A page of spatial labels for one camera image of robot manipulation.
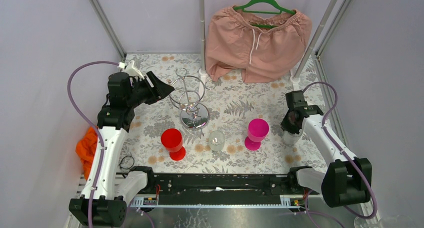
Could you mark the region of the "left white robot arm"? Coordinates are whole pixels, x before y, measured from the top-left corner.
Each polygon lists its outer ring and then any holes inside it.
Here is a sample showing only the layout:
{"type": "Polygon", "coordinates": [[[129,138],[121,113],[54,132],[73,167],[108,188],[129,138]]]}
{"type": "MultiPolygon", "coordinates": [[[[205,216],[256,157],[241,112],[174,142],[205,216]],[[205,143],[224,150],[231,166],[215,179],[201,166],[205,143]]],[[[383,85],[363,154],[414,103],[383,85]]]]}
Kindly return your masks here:
{"type": "Polygon", "coordinates": [[[108,78],[107,103],[97,116],[96,151],[86,184],[79,198],[69,202],[69,211],[87,227],[120,227],[127,208],[139,191],[150,193],[155,188],[150,168],[132,168],[118,186],[116,172],[121,150],[135,117],[134,109],[151,105],[174,91],[149,71],[143,77],[126,72],[108,78]]]}

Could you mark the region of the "red plastic wine glass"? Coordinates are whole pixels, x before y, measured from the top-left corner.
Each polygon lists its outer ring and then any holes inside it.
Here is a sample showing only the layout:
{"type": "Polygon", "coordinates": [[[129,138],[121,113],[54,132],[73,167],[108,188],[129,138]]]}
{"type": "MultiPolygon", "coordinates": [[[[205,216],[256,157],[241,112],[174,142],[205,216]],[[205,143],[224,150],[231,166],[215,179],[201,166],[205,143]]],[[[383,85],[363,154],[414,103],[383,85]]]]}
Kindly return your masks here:
{"type": "Polygon", "coordinates": [[[169,152],[169,156],[174,161],[182,160],[186,155],[183,147],[183,136],[178,129],[170,128],[161,135],[161,143],[169,152]]]}

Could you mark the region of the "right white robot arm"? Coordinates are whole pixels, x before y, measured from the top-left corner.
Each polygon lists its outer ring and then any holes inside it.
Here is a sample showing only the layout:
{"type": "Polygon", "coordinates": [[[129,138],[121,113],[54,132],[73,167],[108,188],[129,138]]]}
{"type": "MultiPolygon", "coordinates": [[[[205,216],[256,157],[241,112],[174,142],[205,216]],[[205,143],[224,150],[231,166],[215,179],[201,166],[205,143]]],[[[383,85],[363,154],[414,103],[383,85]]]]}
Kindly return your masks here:
{"type": "Polygon", "coordinates": [[[305,188],[320,193],[329,207],[365,203],[371,200],[368,189],[372,165],[367,158],[358,158],[324,123],[324,114],[317,105],[309,105],[301,90],[285,95],[288,111],[280,123],[286,145],[296,144],[307,135],[323,156],[327,170],[320,172],[310,166],[292,167],[287,187],[299,194],[305,188]]]}

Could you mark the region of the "pink plastic wine glass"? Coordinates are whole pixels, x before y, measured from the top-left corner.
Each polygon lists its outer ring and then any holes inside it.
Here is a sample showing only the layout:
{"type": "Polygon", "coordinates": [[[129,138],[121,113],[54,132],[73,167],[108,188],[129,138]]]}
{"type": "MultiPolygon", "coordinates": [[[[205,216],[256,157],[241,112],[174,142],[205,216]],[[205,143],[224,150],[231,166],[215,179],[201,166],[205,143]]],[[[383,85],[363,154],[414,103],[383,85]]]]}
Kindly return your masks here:
{"type": "Polygon", "coordinates": [[[260,118],[251,120],[247,127],[247,137],[244,140],[245,147],[251,151],[258,150],[269,130],[269,124],[265,120],[260,118]]]}

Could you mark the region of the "clear wine glass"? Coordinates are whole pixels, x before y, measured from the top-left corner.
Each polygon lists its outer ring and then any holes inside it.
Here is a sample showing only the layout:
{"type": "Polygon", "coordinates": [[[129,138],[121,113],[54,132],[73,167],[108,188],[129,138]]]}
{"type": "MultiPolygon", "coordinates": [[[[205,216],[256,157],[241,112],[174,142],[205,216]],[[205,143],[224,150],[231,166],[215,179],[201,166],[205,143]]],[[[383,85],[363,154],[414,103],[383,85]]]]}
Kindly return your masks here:
{"type": "Polygon", "coordinates": [[[213,151],[222,151],[225,145],[225,135],[221,131],[213,131],[209,137],[209,146],[213,151]]]}
{"type": "Polygon", "coordinates": [[[285,146],[294,146],[302,137],[303,131],[300,130],[299,133],[290,133],[288,131],[283,132],[283,144],[285,146]]]}

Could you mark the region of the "chrome wire glass rack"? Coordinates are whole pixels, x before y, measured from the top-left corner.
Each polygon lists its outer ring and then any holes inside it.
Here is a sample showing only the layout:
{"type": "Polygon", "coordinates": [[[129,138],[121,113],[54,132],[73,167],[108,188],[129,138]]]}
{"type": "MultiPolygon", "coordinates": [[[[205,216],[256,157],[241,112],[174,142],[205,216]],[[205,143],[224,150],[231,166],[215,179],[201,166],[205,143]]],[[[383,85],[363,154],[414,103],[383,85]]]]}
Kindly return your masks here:
{"type": "Polygon", "coordinates": [[[202,100],[206,94],[206,80],[190,75],[186,68],[177,68],[176,79],[169,84],[174,91],[169,95],[170,101],[180,110],[179,119],[188,129],[204,128],[210,118],[210,111],[202,100]]]}

